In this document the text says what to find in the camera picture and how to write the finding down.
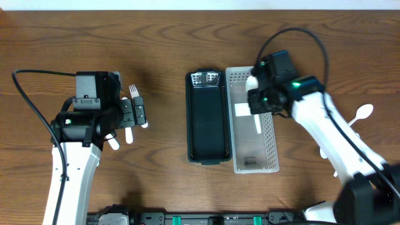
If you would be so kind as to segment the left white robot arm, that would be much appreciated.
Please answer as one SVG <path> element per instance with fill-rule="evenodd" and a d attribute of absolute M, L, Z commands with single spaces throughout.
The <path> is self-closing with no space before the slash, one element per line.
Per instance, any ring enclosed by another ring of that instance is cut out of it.
<path fill-rule="evenodd" d="M 113 99 L 104 110 L 69 111 L 70 105 L 78 101 L 75 97 L 67 99 L 51 123 L 55 137 L 44 224 L 85 224 L 104 143 L 118 150 L 118 129 L 125 130 L 126 142 L 131 144 L 133 127 L 148 125 L 141 96 Z"/>

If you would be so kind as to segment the clear plastic basket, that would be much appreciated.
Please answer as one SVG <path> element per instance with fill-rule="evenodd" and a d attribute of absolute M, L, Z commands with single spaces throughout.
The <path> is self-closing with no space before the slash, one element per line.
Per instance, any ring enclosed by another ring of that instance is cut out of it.
<path fill-rule="evenodd" d="M 275 173 L 279 163 L 273 117 L 270 113 L 253 115 L 248 105 L 246 81 L 251 69 L 229 67 L 225 71 L 234 172 Z"/>

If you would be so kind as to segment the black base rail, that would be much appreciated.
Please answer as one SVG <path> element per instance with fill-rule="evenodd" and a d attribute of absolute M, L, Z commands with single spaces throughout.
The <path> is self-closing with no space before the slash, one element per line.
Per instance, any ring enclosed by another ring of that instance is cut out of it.
<path fill-rule="evenodd" d="M 275 225 L 306 224 L 300 212 L 272 210 L 259 213 L 168 213 L 164 211 L 134 211 L 123 205 L 107 206 L 99 212 L 89 212 L 86 224 L 132 225 Z"/>

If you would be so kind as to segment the dark green plastic basket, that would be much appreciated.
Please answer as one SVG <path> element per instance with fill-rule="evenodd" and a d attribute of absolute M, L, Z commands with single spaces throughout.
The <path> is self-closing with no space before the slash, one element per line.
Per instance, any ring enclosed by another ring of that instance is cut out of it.
<path fill-rule="evenodd" d="M 197 69 L 186 74 L 185 82 L 188 160 L 202 165 L 230 161 L 231 130 L 224 73 Z"/>

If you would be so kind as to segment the white plastic spoon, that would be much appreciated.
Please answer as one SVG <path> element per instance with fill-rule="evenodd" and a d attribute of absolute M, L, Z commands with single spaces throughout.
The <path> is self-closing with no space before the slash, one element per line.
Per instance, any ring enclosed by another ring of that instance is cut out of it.
<path fill-rule="evenodd" d="M 126 142 L 132 144 L 134 142 L 133 130 L 131 128 L 131 123 L 134 121 L 133 112 L 131 111 L 131 101 L 127 97 L 122 98 L 123 101 L 127 100 L 128 105 L 124 106 L 124 128 L 126 135 Z"/>
<path fill-rule="evenodd" d="M 348 122 L 349 126 L 352 126 L 356 121 L 361 119 L 368 118 L 374 110 L 374 106 L 372 104 L 364 104 L 360 106 L 357 111 L 355 117 Z"/>
<path fill-rule="evenodd" d="M 258 134 L 261 134 L 261 122 L 258 115 L 259 84 L 256 77 L 249 76 L 247 78 L 245 92 L 247 93 L 247 101 L 249 104 L 250 112 L 254 115 L 256 131 Z"/>

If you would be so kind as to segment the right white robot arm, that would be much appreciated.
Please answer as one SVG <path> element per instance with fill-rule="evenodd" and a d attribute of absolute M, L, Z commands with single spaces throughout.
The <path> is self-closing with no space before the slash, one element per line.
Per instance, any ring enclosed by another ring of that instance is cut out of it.
<path fill-rule="evenodd" d="M 343 119 L 313 76 L 263 81 L 249 76 L 252 114 L 288 111 L 315 140 L 343 185 L 334 202 L 303 210 L 303 224 L 392 224 L 399 222 L 399 166 L 389 165 Z"/>

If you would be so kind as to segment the white plastic fork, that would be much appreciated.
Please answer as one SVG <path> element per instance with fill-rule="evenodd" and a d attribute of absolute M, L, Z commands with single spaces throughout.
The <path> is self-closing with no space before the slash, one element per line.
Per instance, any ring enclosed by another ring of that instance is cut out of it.
<path fill-rule="evenodd" d="M 129 92 L 130 92 L 132 98 L 135 98 L 135 97 L 139 96 L 139 91 L 138 91 L 137 87 L 134 84 L 130 84 L 129 85 Z M 142 125 L 142 128 L 147 128 L 148 125 L 149 124 L 146 121 L 146 123 Z"/>
<path fill-rule="evenodd" d="M 110 147 L 113 150 L 118 150 L 120 148 L 120 144 L 119 144 L 118 140 L 116 139 L 115 135 L 108 134 L 108 135 L 106 135 L 105 139 L 109 143 Z"/>

